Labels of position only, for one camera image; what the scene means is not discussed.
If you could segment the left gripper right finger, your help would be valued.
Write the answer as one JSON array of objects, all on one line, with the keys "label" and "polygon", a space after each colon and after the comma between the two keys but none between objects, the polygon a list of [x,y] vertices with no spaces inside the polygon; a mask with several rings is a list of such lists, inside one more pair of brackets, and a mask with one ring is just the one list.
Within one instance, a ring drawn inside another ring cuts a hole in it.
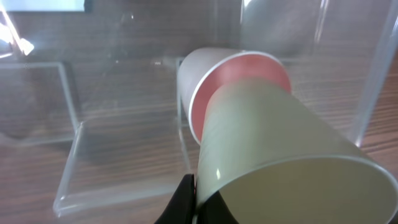
[{"label": "left gripper right finger", "polygon": [[238,224],[221,194],[213,194],[199,209],[197,224]]}]

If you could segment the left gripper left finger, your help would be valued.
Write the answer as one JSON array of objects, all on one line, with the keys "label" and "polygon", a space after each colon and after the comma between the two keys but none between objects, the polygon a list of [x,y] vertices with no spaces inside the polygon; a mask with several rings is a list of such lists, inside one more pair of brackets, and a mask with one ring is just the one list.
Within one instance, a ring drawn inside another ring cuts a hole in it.
[{"label": "left gripper left finger", "polygon": [[186,174],[155,224],[192,224],[195,200],[194,175]]}]

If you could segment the cream cup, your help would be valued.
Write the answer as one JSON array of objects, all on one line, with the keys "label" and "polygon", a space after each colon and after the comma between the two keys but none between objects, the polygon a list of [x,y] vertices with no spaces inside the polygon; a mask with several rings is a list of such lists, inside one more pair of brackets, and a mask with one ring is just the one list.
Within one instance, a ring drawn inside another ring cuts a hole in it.
[{"label": "cream cup", "polygon": [[208,104],[197,209],[220,194],[238,223],[388,223],[397,181],[285,90],[259,78]]}]

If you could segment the pink cup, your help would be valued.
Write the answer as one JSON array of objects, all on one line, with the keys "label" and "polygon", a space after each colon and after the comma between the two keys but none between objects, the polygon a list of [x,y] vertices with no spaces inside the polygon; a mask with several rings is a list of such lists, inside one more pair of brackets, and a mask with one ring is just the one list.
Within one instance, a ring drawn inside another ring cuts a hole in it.
[{"label": "pink cup", "polygon": [[283,64],[265,52],[201,48],[183,59],[177,72],[177,87],[192,136],[198,144],[212,95],[225,84],[249,77],[263,78],[291,92]]}]

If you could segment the clear plastic storage container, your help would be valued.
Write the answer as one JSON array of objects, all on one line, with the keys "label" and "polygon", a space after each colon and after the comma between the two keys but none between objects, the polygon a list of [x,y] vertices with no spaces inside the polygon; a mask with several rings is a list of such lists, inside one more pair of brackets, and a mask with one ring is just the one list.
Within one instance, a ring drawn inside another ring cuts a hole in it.
[{"label": "clear plastic storage container", "polygon": [[396,45],[396,1],[2,1],[1,222],[154,222],[197,166],[196,49],[275,56],[360,145]]}]

